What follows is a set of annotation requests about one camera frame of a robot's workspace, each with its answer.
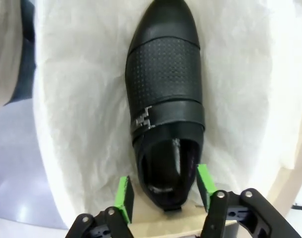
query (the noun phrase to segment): textured leather panel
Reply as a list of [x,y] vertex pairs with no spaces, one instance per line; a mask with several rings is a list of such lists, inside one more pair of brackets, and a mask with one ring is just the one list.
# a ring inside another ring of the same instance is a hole
[[165,100],[201,103],[200,49],[178,38],[159,38],[136,48],[127,60],[126,88],[132,118]]

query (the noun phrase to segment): screw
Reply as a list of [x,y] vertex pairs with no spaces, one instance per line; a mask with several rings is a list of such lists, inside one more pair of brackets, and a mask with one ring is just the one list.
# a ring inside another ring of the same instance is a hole
[[247,192],[246,192],[246,197],[252,197],[252,192],[247,191]]
[[112,208],[108,211],[108,214],[110,214],[110,215],[112,215],[114,213],[115,213],[115,211]]
[[223,192],[218,192],[217,193],[217,197],[219,198],[223,198],[225,196],[225,194]]
[[88,222],[88,220],[89,220],[88,217],[84,217],[82,221],[83,221],[83,222]]

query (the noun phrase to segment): white paper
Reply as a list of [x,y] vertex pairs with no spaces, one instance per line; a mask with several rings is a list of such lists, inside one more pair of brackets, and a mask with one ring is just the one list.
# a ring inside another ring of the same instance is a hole
[[[58,210],[71,226],[136,178],[124,71],[151,0],[39,0],[34,111]],[[302,1],[188,0],[199,33],[202,162],[235,192],[266,195],[293,168],[302,119]],[[196,188],[190,199],[199,200]]]

